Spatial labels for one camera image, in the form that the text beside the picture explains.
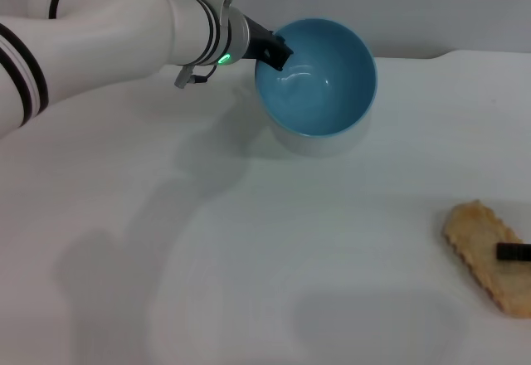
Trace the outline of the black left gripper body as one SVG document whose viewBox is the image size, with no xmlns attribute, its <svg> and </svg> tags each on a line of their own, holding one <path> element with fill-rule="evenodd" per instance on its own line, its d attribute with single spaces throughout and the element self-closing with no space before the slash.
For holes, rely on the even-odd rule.
<svg viewBox="0 0 531 365">
<path fill-rule="evenodd" d="M 274 37 L 272 31 L 264 28 L 249 17 L 245 17 L 245 21 L 249 30 L 249 42 L 243 58 L 269 61 L 270 44 Z"/>
</svg>

